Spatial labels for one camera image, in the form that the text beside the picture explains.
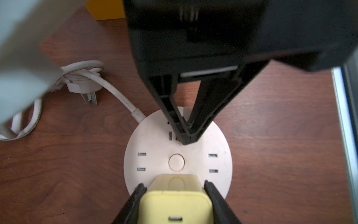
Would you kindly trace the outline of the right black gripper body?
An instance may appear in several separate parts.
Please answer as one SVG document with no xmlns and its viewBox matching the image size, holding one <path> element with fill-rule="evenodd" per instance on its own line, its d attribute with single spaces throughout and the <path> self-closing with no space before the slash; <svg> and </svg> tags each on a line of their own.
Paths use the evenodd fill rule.
<svg viewBox="0 0 358 224">
<path fill-rule="evenodd" d="M 145 83 L 277 60 L 304 71 L 343 63 L 358 45 L 357 1 L 124 1 Z"/>
</svg>

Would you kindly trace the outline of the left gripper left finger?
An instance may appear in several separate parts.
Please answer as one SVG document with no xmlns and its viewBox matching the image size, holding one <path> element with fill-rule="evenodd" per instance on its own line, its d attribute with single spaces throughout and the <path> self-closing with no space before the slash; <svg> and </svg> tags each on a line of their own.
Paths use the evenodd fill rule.
<svg viewBox="0 0 358 224">
<path fill-rule="evenodd" d="M 147 192 L 147 187 L 140 183 L 131 194 L 112 224 L 137 224 L 139 219 L 139 204 L 142 196 Z"/>
</svg>

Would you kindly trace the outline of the round pink power socket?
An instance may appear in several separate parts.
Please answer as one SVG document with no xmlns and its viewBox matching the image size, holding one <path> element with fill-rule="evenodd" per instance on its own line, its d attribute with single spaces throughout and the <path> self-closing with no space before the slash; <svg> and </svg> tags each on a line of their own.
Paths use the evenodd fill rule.
<svg viewBox="0 0 358 224">
<path fill-rule="evenodd" d="M 146 117 L 135 129 L 124 157 L 124 177 L 129 194 L 138 184 L 149 187 L 159 175 L 195 175 L 212 182 L 226 198 L 233 174 L 228 142 L 211 122 L 201 138 L 183 145 L 161 110 Z"/>
</svg>

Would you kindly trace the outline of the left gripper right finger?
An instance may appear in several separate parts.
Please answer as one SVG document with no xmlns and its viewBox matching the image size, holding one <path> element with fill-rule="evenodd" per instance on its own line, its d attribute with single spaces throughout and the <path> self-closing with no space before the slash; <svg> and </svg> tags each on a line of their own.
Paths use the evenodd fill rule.
<svg viewBox="0 0 358 224">
<path fill-rule="evenodd" d="M 241 221 L 226 203 L 213 182 L 206 180 L 204 183 L 204 190 L 213 205 L 214 224 L 241 224 Z"/>
</svg>

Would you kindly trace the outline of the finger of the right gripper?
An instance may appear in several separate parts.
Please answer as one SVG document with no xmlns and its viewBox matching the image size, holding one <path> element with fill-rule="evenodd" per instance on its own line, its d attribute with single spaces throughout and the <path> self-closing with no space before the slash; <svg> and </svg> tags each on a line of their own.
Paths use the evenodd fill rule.
<svg viewBox="0 0 358 224">
<path fill-rule="evenodd" d="M 193 139 L 189 135 L 188 125 L 174 100 L 178 77 L 177 75 L 149 76 L 146 78 L 145 84 L 167 118 L 178 140 L 183 145 L 188 145 L 193 143 Z"/>
<path fill-rule="evenodd" d="M 208 126 L 269 63 L 269 60 L 238 65 L 232 69 L 210 74 L 200 82 L 197 98 L 186 122 L 187 143 L 195 143 Z"/>
</svg>

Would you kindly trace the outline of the yellow charger plug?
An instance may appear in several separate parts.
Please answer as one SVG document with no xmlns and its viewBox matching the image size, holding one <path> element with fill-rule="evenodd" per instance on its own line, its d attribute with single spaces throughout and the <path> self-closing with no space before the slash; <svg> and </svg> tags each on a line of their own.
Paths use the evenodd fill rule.
<svg viewBox="0 0 358 224">
<path fill-rule="evenodd" d="M 195 175 L 159 175 L 139 203 L 139 224 L 213 224 L 213 204 Z"/>
</svg>

